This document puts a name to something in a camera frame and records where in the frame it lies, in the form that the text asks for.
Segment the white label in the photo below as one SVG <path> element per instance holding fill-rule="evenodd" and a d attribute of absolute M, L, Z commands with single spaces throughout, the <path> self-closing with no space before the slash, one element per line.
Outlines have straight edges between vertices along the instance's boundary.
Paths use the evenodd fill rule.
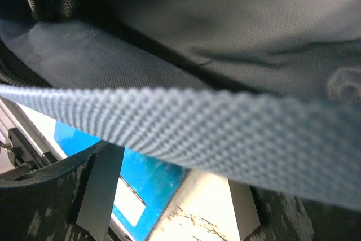
<path fill-rule="evenodd" d="M 137 225 L 146 208 L 142 200 L 121 178 L 118 179 L 114 205 L 133 227 Z"/>

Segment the blue sign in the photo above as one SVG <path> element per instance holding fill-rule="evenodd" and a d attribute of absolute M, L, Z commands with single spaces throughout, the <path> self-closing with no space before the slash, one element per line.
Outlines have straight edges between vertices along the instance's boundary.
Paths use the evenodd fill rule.
<path fill-rule="evenodd" d="M 67 156 L 100 140 L 61 122 L 56 123 L 54 137 Z M 125 149 L 118 182 L 118 188 L 125 189 L 117 189 L 121 194 L 116 195 L 113 214 L 131 237 L 147 238 L 186 174 L 184 168 Z"/>

